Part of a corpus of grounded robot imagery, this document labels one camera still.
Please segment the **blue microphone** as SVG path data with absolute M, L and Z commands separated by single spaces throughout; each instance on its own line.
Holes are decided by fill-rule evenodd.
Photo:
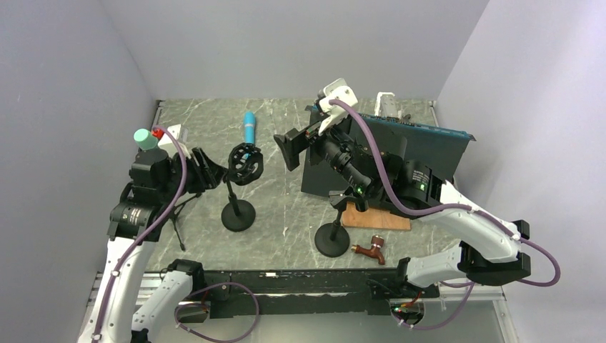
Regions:
M 256 117 L 254 112 L 247 111 L 243 118 L 244 125 L 244 142 L 247 144 L 255 144 Z

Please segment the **mint green microphone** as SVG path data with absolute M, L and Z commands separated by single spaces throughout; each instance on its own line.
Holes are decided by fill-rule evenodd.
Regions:
M 158 139 L 148 129 L 137 129 L 133 134 L 133 140 L 142 151 L 157 148 Z

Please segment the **black clip desk stand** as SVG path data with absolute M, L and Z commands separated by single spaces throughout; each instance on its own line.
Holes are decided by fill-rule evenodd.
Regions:
M 342 191 L 329 192 L 329 204 L 337 210 L 335 220 L 321 225 L 315 233 L 314 243 L 317 251 L 326 257 L 340 257 L 350 246 L 347 230 L 342 225 L 342 215 L 349 202 L 359 212 L 368 210 L 368 201 L 358 192 L 358 189 L 348 187 Z

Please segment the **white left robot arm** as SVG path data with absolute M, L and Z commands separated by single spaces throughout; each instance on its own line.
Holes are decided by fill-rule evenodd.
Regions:
M 131 181 L 110 213 L 106 264 L 79 342 L 153 342 L 183 298 L 203 295 L 202 264 L 177 259 L 150 298 L 136 304 L 147 263 L 179 197 L 217 188 L 226 173 L 200 148 L 189 156 L 160 148 L 137 153 Z

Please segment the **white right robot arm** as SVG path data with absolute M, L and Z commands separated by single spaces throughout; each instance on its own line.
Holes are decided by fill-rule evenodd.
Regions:
M 531 275 L 530 256 L 522 251 L 530 236 L 527 222 L 497 218 L 427 166 L 382 151 L 369 129 L 364 136 L 366 143 L 359 144 L 336 126 L 320 131 L 310 125 L 277 134 L 274 140 L 288 170 L 296 169 L 299 155 L 309 150 L 345 180 L 345 189 L 329 195 L 339 212 L 350 202 L 364 211 L 370 202 L 385 200 L 393 214 L 435 225 L 458 238 L 458 245 L 443 252 L 400 259 L 393 279 L 398 294 L 410 297 L 451 279 L 502 286 Z

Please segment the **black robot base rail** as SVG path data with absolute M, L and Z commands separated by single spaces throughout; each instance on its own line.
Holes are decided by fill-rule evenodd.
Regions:
M 203 286 L 211 290 L 202 291 Z M 271 314 L 363 312 L 387 315 L 387 303 L 439 297 L 439 288 L 404 283 L 395 268 L 206 270 L 186 299 L 209 306 L 212 319 Z

